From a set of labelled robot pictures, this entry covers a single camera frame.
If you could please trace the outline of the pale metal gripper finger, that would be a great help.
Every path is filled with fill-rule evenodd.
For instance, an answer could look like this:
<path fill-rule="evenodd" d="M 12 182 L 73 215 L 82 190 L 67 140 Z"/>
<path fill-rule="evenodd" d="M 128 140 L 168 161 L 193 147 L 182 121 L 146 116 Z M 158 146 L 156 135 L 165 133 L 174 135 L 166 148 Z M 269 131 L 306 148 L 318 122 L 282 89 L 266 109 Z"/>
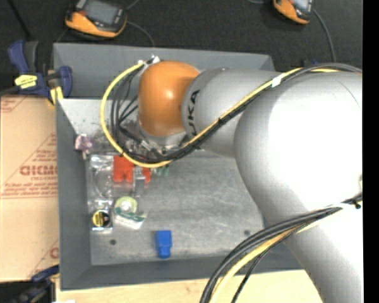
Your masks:
<path fill-rule="evenodd" d="M 139 198 L 145 192 L 145 176 L 141 167 L 135 167 L 133 170 L 133 195 Z"/>

